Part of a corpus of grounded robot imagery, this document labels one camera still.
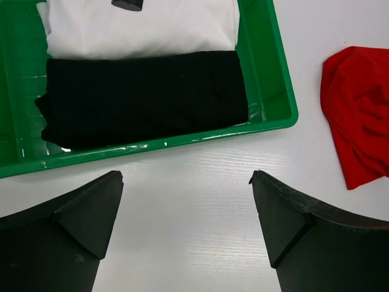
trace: crumpled red cloth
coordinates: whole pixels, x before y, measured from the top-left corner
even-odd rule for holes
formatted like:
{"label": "crumpled red cloth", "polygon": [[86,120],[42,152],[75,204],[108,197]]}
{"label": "crumpled red cloth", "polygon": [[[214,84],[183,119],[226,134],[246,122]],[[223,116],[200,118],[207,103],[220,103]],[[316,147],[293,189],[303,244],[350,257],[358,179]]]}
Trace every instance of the crumpled red cloth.
{"label": "crumpled red cloth", "polygon": [[389,50],[349,47],[330,57],[320,100],[347,188],[389,176]]}

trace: table surface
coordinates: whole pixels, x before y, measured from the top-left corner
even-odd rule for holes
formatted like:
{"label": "table surface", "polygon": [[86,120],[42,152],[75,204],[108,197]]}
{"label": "table surface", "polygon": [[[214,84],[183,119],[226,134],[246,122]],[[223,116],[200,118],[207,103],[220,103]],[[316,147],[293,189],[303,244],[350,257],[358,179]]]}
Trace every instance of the table surface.
{"label": "table surface", "polygon": [[280,292],[248,185],[256,169],[342,209],[389,220],[389,179],[346,190],[319,104],[326,58],[347,46],[389,47],[389,1],[275,0],[275,7],[296,126],[2,179],[0,217],[121,170],[122,202],[94,292]]}

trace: green container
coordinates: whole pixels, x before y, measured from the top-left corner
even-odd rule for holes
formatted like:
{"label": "green container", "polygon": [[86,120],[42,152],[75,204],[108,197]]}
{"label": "green container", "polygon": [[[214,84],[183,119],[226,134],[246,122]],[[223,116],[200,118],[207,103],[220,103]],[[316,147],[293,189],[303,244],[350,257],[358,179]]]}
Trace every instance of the green container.
{"label": "green container", "polygon": [[240,0],[236,48],[249,101],[244,125],[92,151],[41,139],[34,100],[46,91],[47,44],[37,0],[0,0],[0,178],[82,162],[293,126],[297,106],[272,0]]}

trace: black cloth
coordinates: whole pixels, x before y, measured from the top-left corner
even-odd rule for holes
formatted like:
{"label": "black cloth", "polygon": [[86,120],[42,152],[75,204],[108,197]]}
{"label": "black cloth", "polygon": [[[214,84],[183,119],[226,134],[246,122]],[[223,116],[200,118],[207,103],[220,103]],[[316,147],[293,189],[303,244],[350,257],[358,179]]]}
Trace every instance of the black cloth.
{"label": "black cloth", "polygon": [[132,60],[47,61],[35,100],[42,139],[85,149],[210,131],[244,123],[249,110],[236,52]]}

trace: white cloth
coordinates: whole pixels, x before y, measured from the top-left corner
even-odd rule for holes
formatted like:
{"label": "white cloth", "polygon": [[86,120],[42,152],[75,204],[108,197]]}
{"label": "white cloth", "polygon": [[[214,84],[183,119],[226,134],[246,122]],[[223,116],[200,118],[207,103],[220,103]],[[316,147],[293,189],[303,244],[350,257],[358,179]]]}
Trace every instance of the white cloth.
{"label": "white cloth", "polygon": [[47,53],[54,58],[112,60],[235,50],[238,41],[237,0],[145,0],[141,12],[115,7],[111,0],[48,0],[48,9],[44,3],[37,8]]}

